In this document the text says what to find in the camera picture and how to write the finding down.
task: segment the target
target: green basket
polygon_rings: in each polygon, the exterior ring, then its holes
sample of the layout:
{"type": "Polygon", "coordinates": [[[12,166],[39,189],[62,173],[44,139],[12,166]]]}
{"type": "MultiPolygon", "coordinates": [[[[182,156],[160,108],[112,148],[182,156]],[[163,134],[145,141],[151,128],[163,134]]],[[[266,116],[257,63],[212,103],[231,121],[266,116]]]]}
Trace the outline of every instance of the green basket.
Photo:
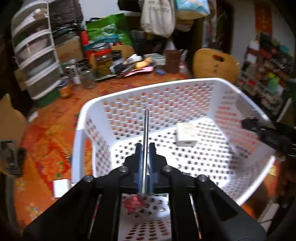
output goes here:
{"type": "Polygon", "coordinates": [[[49,92],[47,95],[41,97],[40,99],[36,100],[36,107],[44,107],[49,105],[51,102],[53,102],[57,97],[59,97],[59,90],[57,88],[54,88],[51,92],[49,92]]]}

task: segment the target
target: screw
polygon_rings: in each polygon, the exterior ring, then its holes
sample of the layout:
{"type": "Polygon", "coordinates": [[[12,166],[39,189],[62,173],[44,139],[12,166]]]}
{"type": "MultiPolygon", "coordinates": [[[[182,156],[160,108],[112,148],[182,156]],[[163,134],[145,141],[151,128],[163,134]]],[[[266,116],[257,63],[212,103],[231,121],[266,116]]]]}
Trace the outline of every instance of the screw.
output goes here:
{"type": "Polygon", "coordinates": [[[207,177],[205,175],[199,175],[198,179],[202,182],[205,182],[207,180],[207,177]]]}
{"type": "Polygon", "coordinates": [[[87,175],[84,177],[84,181],[90,183],[92,180],[94,179],[94,177],[92,175],[87,175]]]}
{"type": "Polygon", "coordinates": [[[166,165],[166,166],[163,167],[163,170],[164,170],[165,172],[170,172],[170,171],[172,170],[172,167],[166,165]]]}
{"type": "Polygon", "coordinates": [[[119,171],[121,171],[121,172],[127,172],[127,171],[128,171],[128,167],[126,167],[126,166],[121,166],[121,167],[119,168],[119,171]]]}

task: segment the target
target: basket handle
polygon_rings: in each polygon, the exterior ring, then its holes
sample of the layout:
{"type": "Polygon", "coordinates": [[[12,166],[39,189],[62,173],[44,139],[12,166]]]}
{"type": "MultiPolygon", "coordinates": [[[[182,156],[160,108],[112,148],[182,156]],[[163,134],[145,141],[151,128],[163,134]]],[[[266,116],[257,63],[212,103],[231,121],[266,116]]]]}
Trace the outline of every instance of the basket handle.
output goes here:
{"type": "Polygon", "coordinates": [[[83,129],[75,131],[73,154],[72,154],[72,173],[71,182],[78,183],[84,177],[84,149],[86,133],[83,129]]]}

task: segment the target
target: white tote bag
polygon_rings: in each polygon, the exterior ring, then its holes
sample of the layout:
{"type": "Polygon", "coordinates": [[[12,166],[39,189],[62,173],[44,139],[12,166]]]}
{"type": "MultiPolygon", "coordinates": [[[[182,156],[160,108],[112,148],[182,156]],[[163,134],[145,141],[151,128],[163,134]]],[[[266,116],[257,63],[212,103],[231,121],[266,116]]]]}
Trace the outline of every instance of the white tote bag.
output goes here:
{"type": "Polygon", "coordinates": [[[141,27],[146,33],[169,38],[175,24],[174,0],[144,0],[141,27]]]}

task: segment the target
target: brown cardboard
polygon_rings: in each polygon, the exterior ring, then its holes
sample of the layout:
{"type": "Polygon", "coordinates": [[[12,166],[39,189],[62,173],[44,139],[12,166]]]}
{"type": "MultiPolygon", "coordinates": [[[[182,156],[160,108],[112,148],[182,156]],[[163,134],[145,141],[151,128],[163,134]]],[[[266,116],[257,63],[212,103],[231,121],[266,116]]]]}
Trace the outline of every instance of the brown cardboard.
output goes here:
{"type": "Polygon", "coordinates": [[[84,59],[82,49],[80,46],[80,37],[75,36],[69,41],[60,44],[56,47],[57,56],[59,62],[65,63],[71,59],[76,59],[76,61],[81,61],[84,59]]]}
{"type": "Polygon", "coordinates": [[[19,147],[27,122],[22,113],[12,107],[9,94],[0,99],[0,116],[0,139],[14,139],[19,147]]]}

